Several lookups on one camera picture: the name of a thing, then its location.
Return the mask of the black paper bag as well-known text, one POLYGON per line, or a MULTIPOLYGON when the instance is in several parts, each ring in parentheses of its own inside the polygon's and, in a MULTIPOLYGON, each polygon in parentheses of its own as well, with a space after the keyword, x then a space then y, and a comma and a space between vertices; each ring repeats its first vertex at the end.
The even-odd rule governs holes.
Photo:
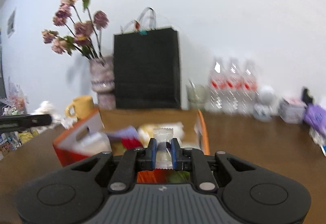
POLYGON ((151 7, 114 36, 113 67, 118 109, 181 107, 178 32, 158 29, 151 7), (140 35, 141 30, 147 35, 140 35))

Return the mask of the teal binder clip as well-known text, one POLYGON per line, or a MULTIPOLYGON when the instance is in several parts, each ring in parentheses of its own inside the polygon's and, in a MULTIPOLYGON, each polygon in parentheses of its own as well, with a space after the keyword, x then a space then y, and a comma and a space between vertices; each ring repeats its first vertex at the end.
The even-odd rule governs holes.
POLYGON ((140 34, 140 35, 147 35, 147 31, 146 31, 146 30, 141 30, 141 31, 139 32, 139 34, 140 34))

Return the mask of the dried rose bouquet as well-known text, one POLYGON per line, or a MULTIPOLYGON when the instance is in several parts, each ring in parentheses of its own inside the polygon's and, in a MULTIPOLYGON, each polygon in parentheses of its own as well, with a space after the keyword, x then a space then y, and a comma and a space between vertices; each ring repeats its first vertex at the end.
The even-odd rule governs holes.
POLYGON ((91 14, 91 0, 61 0, 52 23, 63 27, 68 34, 44 29, 41 32, 43 43, 50 44, 56 54, 72 55, 78 51, 88 60, 102 60, 102 31, 109 25, 107 15, 99 10, 91 14))

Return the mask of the orange cardboard box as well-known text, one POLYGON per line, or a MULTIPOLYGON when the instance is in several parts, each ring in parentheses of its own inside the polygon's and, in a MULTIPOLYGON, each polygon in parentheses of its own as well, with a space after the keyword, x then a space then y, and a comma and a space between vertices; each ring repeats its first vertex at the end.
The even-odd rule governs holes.
POLYGON ((177 122, 183 124, 185 132, 180 146, 198 148, 209 155, 207 128, 201 111, 178 109, 95 110, 58 136, 53 141, 53 148, 64 167, 102 151, 112 151, 115 156, 119 156, 127 149, 121 140, 110 140, 105 131, 116 131, 128 126, 137 130, 144 124, 177 122))

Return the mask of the green glass cup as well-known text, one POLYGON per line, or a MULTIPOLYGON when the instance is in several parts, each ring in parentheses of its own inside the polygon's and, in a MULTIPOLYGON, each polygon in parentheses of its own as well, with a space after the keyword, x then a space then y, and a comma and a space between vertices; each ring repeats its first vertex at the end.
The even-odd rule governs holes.
POLYGON ((207 102, 207 89, 202 85, 187 85, 187 101, 190 109, 204 110, 207 102))

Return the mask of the yellow white plush toy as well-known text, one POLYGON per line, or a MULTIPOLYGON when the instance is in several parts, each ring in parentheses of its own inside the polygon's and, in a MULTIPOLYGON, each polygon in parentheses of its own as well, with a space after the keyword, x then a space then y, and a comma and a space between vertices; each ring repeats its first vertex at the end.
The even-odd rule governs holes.
POLYGON ((155 138, 157 143, 170 142, 172 138, 178 139, 179 142, 183 139, 185 132, 183 124, 165 123, 165 124, 144 124, 137 128, 138 140, 144 147, 147 147, 150 140, 155 138))

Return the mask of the purple knitted pouch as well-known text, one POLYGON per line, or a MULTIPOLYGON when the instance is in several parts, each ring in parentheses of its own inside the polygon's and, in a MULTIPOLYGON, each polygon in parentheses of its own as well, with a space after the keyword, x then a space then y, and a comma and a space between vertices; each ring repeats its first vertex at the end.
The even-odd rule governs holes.
POLYGON ((104 132, 110 140, 122 140, 122 139, 138 139, 139 135, 135 127, 128 126, 116 131, 104 132))

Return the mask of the clear plastic sachet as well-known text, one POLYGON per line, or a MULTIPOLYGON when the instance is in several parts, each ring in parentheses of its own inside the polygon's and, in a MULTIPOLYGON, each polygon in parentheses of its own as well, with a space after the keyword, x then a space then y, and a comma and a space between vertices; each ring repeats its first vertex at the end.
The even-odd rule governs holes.
POLYGON ((172 128, 155 128, 153 136, 156 140, 156 169, 172 169, 171 140, 174 131, 172 128))

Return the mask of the right water bottle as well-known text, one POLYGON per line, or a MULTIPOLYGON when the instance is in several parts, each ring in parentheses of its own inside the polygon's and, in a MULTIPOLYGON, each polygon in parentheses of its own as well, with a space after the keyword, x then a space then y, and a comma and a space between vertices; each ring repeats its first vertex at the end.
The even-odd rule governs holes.
POLYGON ((242 114, 251 115, 253 113, 257 89, 258 80, 255 63, 252 60, 247 60, 242 71, 242 84, 240 91, 241 97, 239 111, 242 114))

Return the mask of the left water bottle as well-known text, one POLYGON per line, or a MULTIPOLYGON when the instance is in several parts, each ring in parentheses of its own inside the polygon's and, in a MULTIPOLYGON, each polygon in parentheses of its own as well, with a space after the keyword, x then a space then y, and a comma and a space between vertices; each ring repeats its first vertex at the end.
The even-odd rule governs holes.
POLYGON ((223 111, 224 91, 226 89, 226 77, 223 59, 216 57, 209 73, 209 110, 211 112, 223 111))

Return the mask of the white robot figurine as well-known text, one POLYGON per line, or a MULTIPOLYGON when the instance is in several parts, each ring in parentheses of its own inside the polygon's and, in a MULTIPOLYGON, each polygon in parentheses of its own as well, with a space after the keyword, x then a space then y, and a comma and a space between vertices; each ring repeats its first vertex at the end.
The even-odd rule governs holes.
POLYGON ((253 117, 268 122, 272 116, 272 105, 276 99, 275 91, 271 86, 262 86, 257 91, 253 117))

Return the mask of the crumpled white tissue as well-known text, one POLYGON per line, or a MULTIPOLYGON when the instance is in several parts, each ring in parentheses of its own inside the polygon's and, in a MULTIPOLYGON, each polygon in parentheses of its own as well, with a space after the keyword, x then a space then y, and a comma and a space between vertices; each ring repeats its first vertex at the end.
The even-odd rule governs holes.
POLYGON ((40 129, 46 128, 55 128, 58 125, 62 125, 64 128, 71 128, 74 123, 76 123, 77 119, 75 117, 66 117, 60 115, 58 111, 55 109, 53 104, 47 100, 41 102, 40 107, 32 112, 32 115, 44 115, 49 114, 52 118, 51 125, 39 127, 40 129))

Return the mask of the purple ceramic vase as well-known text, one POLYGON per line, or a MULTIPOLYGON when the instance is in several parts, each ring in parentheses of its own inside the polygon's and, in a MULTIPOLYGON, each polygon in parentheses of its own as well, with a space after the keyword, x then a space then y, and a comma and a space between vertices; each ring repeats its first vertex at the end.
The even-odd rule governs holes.
POLYGON ((89 61, 92 90, 97 94, 98 106, 101 109, 112 110, 116 107, 114 95, 113 56, 94 58, 89 61))

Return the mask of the small tin box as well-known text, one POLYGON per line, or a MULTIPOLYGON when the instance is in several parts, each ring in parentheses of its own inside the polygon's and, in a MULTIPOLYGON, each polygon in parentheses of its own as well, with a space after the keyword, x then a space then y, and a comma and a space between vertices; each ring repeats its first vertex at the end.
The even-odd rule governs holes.
POLYGON ((278 114, 288 124, 300 124, 303 121, 307 105, 298 98, 282 98, 280 100, 278 114))

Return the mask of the middle water bottle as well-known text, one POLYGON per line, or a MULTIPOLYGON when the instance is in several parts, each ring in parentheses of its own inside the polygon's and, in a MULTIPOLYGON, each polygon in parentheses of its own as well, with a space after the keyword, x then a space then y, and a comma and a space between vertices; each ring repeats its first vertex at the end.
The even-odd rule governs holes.
POLYGON ((241 90, 242 77, 239 70, 239 61, 232 57, 229 60, 226 75, 226 112, 234 114, 238 111, 239 106, 239 91, 241 90))

